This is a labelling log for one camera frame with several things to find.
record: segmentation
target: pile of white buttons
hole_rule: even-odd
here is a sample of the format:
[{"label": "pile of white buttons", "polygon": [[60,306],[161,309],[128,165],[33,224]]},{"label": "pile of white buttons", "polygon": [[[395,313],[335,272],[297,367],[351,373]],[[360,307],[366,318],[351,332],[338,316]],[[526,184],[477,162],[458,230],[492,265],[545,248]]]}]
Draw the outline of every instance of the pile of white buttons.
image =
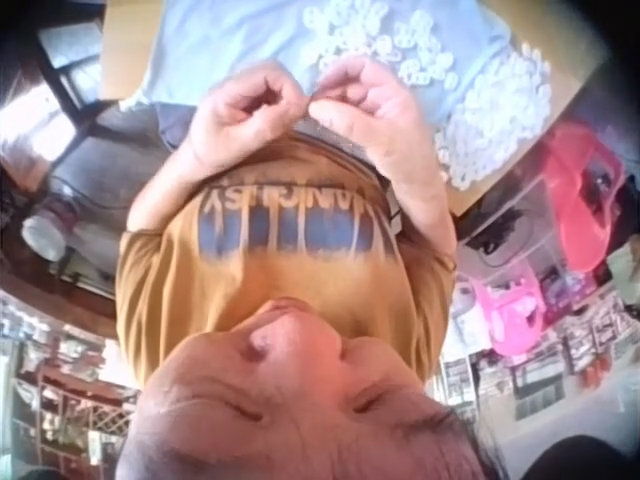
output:
[{"label": "pile of white buttons", "polygon": [[540,51],[526,43],[522,53],[509,47],[487,63],[435,135],[454,187],[469,188],[542,132],[551,110],[550,72]]},{"label": "pile of white buttons", "polygon": [[455,59],[434,35],[431,16],[416,10],[408,24],[394,23],[393,35],[380,34],[388,12],[386,3],[371,0],[330,0],[322,10],[307,7],[302,20],[315,38],[303,49],[302,62],[317,64],[323,71],[343,55],[367,54],[394,64],[398,77],[407,85],[441,81],[446,90],[454,90],[458,75],[450,70]]},{"label": "pile of white buttons", "polygon": [[[373,0],[305,8],[303,23],[314,40],[303,49],[302,62],[323,71],[343,55],[366,54],[391,66],[409,86],[440,81],[455,90],[455,57],[443,49],[428,12],[416,10],[408,23],[395,22],[392,35],[381,31],[388,13],[388,4]],[[436,132],[443,178],[466,190],[503,166],[522,141],[539,135],[550,114],[550,71],[540,51],[527,44],[521,53],[507,47],[490,60]]]}]

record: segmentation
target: nose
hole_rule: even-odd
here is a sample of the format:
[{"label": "nose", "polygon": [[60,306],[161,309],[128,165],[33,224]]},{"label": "nose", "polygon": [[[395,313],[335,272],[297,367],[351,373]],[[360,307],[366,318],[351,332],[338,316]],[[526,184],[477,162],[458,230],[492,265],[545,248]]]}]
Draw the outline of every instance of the nose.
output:
[{"label": "nose", "polygon": [[249,334],[260,352],[259,381],[285,397],[335,402],[348,382],[342,337],[311,311],[290,308]]}]

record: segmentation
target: forehead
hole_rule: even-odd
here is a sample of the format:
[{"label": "forehead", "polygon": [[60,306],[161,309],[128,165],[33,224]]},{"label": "forehead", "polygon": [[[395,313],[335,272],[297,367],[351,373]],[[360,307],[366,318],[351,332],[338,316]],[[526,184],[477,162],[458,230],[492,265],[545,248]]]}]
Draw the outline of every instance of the forehead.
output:
[{"label": "forehead", "polygon": [[292,423],[244,436],[230,434],[225,429],[209,429],[208,437],[197,441],[200,446],[211,447],[223,442],[224,453],[217,448],[193,450],[184,442],[176,443],[180,435],[165,437],[162,445],[155,447],[156,451],[168,448],[195,457],[210,465],[212,472],[234,472],[233,476],[227,476],[234,479],[402,480],[422,478],[428,471],[447,471],[442,450],[447,449],[455,457],[455,450],[462,444],[432,434],[406,439],[367,426],[335,427],[320,429],[309,422]]}]

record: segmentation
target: hand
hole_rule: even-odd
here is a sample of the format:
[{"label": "hand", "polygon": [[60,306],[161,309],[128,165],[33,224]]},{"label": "hand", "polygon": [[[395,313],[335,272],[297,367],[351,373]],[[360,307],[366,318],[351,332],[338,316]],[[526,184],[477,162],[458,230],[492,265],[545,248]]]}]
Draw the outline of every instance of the hand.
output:
[{"label": "hand", "polygon": [[331,67],[319,81],[309,115],[361,145],[392,184],[440,179],[433,132],[413,94],[371,58],[348,57]]},{"label": "hand", "polygon": [[276,62],[262,63],[213,88],[196,111],[185,146],[195,178],[221,173],[286,133],[308,98]]}]

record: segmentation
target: orange t-shirt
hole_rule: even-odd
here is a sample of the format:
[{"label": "orange t-shirt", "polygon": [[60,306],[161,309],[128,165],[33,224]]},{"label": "orange t-shirt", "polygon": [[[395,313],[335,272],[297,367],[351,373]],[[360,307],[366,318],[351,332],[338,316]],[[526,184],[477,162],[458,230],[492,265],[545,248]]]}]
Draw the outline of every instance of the orange t-shirt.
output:
[{"label": "orange t-shirt", "polygon": [[426,379],[447,328],[454,262],[390,230],[375,173],[315,140],[271,144],[162,232],[125,233],[118,335],[141,386],[183,339],[227,331],[279,296],[345,337],[387,341]]}]

